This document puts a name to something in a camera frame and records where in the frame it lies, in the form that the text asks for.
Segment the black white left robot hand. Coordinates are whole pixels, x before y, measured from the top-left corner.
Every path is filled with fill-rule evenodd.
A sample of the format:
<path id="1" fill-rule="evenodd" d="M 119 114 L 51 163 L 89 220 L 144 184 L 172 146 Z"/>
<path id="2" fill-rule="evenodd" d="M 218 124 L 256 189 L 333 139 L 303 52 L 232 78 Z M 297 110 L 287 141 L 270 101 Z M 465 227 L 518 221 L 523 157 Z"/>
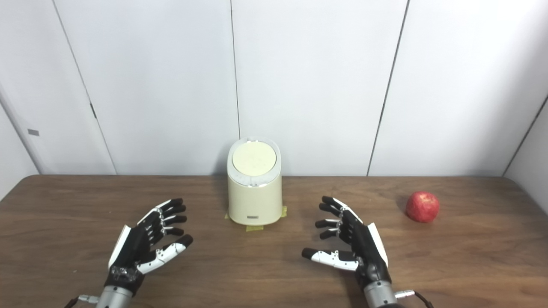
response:
<path id="1" fill-rule="evenodd" d="M 135 226 L 125 225 L 108 261 L 104 286 L 137 294 L 145 275 L 184 252 L 193 238 L 174 226 L 184 223 L 186 205 L 181 198 L 153 207 Z"/>

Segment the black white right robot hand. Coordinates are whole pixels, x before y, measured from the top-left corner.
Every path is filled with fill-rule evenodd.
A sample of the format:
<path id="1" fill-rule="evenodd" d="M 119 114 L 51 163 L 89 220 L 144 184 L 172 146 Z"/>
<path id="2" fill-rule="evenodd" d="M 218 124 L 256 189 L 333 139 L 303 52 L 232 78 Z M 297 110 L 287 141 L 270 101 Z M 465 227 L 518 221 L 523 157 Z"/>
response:
<path id="1" fill-rule="evenodd" d="M 318 250 L 304 248 L 302 257 L 340 270 L 356 273 L 358 284 L 364 288 L 370 284 L 392 283 L 387 255 L 374 223 L 364 224 L 359 216 L 345 203 L 324 195 L 319 209 L 335 215 L 336 219 L 315 222 L 323 228 L 319 238 L 336 237 L 350 246 L 350 251 Z"/>

